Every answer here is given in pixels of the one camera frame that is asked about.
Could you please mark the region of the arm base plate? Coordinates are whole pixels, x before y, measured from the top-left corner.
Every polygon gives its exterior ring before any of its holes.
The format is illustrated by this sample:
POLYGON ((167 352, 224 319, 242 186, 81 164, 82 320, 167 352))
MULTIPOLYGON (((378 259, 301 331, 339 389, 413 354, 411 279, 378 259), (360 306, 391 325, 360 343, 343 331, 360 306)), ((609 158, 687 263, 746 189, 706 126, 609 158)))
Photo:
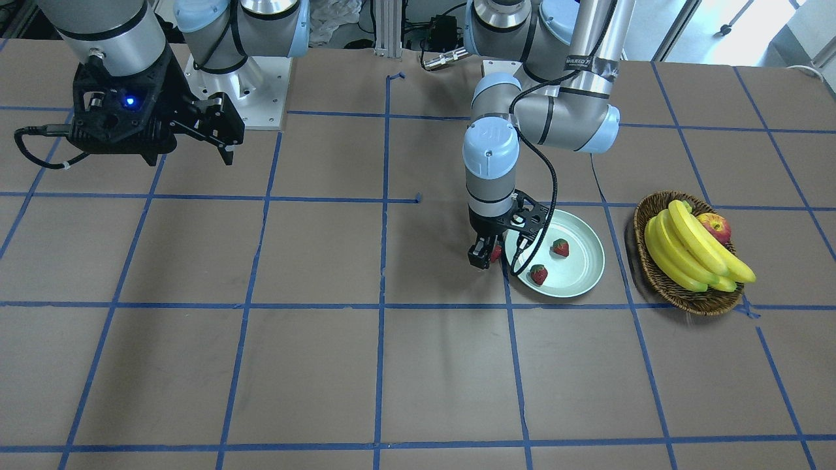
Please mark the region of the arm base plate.
POLYGON ((528 86, 532 80, 523 70, 523 63, 519 61, 483 60, 481 66, 483 77, 499 74, 498 78, 492 78, 494 82, 512 83, 517 81, 520 86, 528 86))
POLYGON ((280 131, 294 61, 292 57, 249 57, 241 69, 210 74, 194 69, 190 56, 184 72, 195 95, 207 98, 226 93, 248 131, 280 131))

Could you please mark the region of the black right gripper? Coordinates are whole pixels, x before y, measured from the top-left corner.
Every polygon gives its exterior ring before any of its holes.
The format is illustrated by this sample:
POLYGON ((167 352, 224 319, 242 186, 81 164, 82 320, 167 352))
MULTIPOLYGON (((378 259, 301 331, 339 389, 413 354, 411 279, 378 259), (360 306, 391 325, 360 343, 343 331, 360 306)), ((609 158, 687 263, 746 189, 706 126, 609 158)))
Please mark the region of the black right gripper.
POLYGON ((227 93, 198 99, 172 50, 149 68, 114 76, 105 54, 88 53, 72 81, 74 117, 68 141, 92 155, 140 155, 149 166, 176 148, 176 133, 212 145, 225 165, 244 140, 245 125, 227 93))

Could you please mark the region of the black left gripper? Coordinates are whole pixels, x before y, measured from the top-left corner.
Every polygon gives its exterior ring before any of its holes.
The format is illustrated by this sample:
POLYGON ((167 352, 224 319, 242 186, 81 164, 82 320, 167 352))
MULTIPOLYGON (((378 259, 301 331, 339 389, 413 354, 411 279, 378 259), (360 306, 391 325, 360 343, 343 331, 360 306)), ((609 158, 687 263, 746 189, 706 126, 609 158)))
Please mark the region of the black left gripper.
POLYGON ((515 231, 511 238, 511 267, 522 270, 528 265, 534 247, 539 247, 544 229, 551 220, 551 208, 532 199, 523 191, 514 190, 503 200, 485 202, 472 198, 472 228, 477 239, 468 250, 470 264, 488 270, 498 259, 499 235, 515 231))

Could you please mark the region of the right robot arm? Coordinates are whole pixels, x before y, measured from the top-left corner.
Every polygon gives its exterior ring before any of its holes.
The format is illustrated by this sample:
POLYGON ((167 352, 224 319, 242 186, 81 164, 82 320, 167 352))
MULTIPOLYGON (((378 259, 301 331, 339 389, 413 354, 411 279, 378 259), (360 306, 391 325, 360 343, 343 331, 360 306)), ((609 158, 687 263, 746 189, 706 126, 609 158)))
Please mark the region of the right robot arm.
POLYGON ((31 163, 68 170, 89 155, 140 155, 155 166, 179 134, 209 143, 225 165, 242 145, 241 112, 269 101, 257 57, 301 57, 310 44, 308 1, 176 1, 190 48, 184 70, 171 25, 147 1, 39 1, 78 59, 72 121, 25 126, 13 139, 31 163))

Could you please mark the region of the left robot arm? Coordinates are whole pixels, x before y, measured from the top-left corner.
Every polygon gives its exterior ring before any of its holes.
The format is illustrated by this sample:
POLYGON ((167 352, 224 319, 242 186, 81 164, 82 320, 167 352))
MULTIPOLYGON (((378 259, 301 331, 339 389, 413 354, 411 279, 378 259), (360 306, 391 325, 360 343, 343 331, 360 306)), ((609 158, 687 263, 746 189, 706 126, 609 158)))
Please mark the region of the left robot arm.
POLYGON ((602 153, 619 130, 610 92, 635 9, 632 1, 469 1, 464 44, 473 55, 519 64, 477 83, 462 157, 475 235, 470 264, 481 270, 507 231, 517 254, 539 246, 551 221, 516 187, 521 145, 602 153))

